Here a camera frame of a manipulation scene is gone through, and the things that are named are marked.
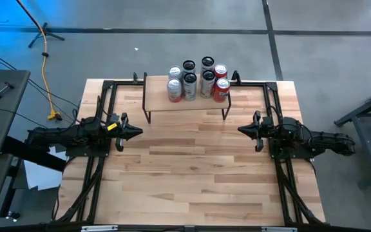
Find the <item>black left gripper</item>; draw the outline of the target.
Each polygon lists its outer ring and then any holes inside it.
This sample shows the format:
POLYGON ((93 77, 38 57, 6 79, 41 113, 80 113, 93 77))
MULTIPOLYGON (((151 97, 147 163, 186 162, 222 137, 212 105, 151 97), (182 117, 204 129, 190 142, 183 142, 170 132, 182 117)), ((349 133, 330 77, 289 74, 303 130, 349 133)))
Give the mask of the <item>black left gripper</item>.
POLYGON ((143 133, 143 129, 138 128, 136 126, 132 126, 128 124, 128 115, 127 113, 122 113, 122 115, 117 115, 116 113, 111 114, 111 118, 109 120, 109 124, 106 126, 106 132, 109 138, 116 139, 115 141, 115 147, 117 151, 123 151, 123 140, 126 140, 126 131, 125 128, 127 126, 127 129, 129 132, 127 132, 127 140, 132 139, 138 135, 141 135, 143 133), (108 131, 107 127, 110 124, 117 123, 117 127, 112 129, 111 131, 108 131))

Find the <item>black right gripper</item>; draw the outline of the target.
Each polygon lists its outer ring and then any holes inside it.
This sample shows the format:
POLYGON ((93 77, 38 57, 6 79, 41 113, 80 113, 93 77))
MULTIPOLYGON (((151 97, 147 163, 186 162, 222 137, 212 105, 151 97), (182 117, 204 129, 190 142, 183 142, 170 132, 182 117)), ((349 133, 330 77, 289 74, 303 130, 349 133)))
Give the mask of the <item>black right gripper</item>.
POLYGON ((238 131, 248 136, 251 140, 255 139, 255 151, 260 152, 264 147, 263 138, 272 137, 274 121, 272 116, 261 117, 261 113, 258 110, 254 113, 253 121, 254 123, 238 127, 238 131))

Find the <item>orange Fanta soda can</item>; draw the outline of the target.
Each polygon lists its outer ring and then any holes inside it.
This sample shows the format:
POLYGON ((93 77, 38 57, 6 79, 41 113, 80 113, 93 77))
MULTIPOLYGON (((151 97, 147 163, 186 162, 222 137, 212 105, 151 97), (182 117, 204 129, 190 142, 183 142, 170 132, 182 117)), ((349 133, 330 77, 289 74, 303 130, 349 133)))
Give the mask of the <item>orange Fanta soda can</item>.
POLYGON ((224 102, 229 94, 231 85, 225 77, 219 78, 214 86, 213 99, 216 102, 224 102))
POLYGON ((214 67, 214 74, 215 74, 216 79, 220 79, 220 78, 226 78, 227 79, 228 78, 228 70, 227 70, 226 65, 217 64, 214 67))

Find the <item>short silver and red can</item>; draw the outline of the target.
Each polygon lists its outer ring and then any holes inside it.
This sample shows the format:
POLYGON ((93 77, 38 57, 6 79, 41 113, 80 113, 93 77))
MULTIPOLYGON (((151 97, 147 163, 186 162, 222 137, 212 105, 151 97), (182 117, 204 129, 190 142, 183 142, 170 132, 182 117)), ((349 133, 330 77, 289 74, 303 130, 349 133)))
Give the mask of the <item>short silver and red can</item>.
POLYGON ((167 96, 171 102, 179 102, 182 99, 182 83, 177 78, 167 82, 167 96))

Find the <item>tall white can red print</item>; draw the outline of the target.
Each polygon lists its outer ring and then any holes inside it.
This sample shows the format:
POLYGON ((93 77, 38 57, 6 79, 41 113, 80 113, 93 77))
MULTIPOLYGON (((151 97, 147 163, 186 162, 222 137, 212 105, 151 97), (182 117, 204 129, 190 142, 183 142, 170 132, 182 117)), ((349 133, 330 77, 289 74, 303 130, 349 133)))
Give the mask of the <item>tall white can red print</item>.
POLYGON ((211 70, 206 70, 201 76, 200 95, 203 98, 210 98, 215 84, 215 74, 211 70))

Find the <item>tall white can blue print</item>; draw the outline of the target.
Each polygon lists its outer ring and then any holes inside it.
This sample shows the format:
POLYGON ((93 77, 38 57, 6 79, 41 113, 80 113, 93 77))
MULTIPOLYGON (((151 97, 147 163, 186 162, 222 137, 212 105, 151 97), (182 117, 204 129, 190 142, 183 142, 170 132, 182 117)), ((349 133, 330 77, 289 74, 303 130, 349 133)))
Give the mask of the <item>tall white can blue print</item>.
POLYGON ((196 99, 196 82, 197 76, 194 73, 186 73, 183 79, 183 93, 186 101, 196 99))

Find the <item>short silver and pink can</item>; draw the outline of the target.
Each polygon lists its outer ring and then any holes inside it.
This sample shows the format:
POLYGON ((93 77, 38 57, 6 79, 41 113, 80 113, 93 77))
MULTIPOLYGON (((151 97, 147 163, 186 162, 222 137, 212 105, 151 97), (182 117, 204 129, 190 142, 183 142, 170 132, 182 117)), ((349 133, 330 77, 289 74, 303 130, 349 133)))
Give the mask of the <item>short silver and pink can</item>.
POLYGON ((182 73, 181 67, 179 67, 179 66, 170 67, 169 72, 168 72, 168 77, 169 77, 169 79, 178 79, 178 80, 182 81, 183 73, 182 73))

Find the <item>black beam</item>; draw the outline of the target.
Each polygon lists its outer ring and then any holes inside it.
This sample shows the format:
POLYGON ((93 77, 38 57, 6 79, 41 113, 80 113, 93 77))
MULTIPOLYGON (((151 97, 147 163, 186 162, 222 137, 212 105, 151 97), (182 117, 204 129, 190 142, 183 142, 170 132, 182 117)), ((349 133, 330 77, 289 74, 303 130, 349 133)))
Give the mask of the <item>black beam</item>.
POLYGON ((33 162, 56 171, 64 171, 66 161, 46 151, 33 148, 17 139, 6 137, 1 148, 2 153, 11 154, 17 158, 33 162))

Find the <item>white paper sheet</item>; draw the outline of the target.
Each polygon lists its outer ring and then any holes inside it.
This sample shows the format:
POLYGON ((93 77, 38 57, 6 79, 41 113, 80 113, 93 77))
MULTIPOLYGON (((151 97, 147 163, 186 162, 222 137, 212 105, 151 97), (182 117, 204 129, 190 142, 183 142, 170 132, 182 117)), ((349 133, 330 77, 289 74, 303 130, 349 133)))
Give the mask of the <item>white paper sheet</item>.
POLYGON ((57 188, 62 182, 62 172, 45 168, 30 161, 24 161, 28 189, 38 191, 57 188))

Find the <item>black tripod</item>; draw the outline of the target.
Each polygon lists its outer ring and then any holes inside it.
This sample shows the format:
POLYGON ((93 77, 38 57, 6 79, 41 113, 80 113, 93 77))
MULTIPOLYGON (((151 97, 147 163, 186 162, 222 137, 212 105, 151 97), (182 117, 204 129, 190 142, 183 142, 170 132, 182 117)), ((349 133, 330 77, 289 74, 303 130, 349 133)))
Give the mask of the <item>black tripod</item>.
MULTIPOLYGON (((58 40, 61 40, 61 41, 64 41, 65 38, 61 37, 61 36, 58 36, 58 35, 55 35, 49 31, 47 31, 48 29, 48 23, 44 23, 43 26, 42 26, 42 29, 43 29, 43 32, 44 32, 44 35, 47 37, 47 36, 50 36, 50 37, 54 37, 58 40)), ((30 42, 30 44, 28 45, 28 48, 31 48, 35 42, 39 39, 39 38, 43 38, 44 36, 42 35, 41 32, 38 32, 37 35, 34 37, 34 39, 30 42)))

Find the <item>wooden shelf black metal frame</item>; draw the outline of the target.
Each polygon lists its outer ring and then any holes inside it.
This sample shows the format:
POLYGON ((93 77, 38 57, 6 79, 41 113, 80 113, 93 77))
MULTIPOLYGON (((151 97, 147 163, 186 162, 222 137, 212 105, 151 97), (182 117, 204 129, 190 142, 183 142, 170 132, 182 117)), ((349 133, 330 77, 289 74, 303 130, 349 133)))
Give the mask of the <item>wooden shelf black metal frame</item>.
POLYGON ((142 109, 147 122, 151 123, 151 113, 160 111, 189 111, 189 110, 222 110, 223 120, 231 108, 231 96, 227 95, 226 101, 216 102, 212 98, 205 99, 199 94, 200 84, 197 83, 197 95, 194 101, 171 102, 168 99, 167 75, 150 76, 144 72, 142 109))

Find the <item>black aluminium table frame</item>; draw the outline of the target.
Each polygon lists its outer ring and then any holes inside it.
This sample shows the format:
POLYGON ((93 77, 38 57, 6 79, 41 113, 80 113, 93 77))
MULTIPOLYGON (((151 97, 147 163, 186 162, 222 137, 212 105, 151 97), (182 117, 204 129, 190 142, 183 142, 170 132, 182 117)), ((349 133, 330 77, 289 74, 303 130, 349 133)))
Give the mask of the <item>black aluminium table frame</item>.
POLYGON ((83 216, 123 230, 283 225, 274 161, 267 148, 256 152, 255 142, 238 131, 255 111, 265 110, 273 87, 283 111, 301 119, 291 81, 233 84, 227 117, 218 110, 161 111, 147 120, 142 106, 151 99, 143 96, 142 86, 88 80, 81 117, 93 113, 97 96, 104 94, 143 132, 121 152, 111 147, 83 216))

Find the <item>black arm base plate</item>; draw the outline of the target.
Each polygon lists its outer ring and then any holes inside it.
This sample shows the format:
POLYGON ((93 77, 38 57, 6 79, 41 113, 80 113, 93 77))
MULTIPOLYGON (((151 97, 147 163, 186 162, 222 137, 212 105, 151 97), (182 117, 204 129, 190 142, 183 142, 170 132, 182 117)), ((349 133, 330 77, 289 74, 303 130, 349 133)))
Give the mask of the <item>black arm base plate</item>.
POLYGON ((302 135, 273 135, 268 136, 269 151, 274 159, 311 159, 313 151, 309 138, 302 135))
POLYGON ((110 138, 91 135, 72 139, 66 145, 66 156, 69 157, 106 157, 111 144, 110 138))

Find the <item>silver metal bracket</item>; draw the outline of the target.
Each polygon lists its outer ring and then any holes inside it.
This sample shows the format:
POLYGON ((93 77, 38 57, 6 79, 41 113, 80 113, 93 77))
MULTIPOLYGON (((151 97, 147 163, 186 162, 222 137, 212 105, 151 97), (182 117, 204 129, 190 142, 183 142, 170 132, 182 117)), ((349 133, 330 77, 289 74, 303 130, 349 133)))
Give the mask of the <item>silver metal bracket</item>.
POLYGON ((113 232, 118 231, 116 225, 82 226, 81 232, 113 232))
POLYGON ((261 232, 298 232, 295 227, 261 227, 261 232))

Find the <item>black floor stand frame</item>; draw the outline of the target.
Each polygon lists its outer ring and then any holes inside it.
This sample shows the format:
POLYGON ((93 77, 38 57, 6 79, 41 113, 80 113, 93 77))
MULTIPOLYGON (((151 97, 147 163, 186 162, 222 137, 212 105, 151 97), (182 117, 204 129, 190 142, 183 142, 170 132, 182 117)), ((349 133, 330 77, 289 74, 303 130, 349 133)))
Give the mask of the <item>black floor stand frame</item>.
POLYGON ((18 158, 15 165, 11 165, 8 170, 7 177, 10 177, 10 182, 0 209, 0 218, 12 219, 13 222, 17 222, 18 218, 21 216, 20 213, 10 210, 16 192, 14 182, 19 172, 21 163, 22 159, 18 158))

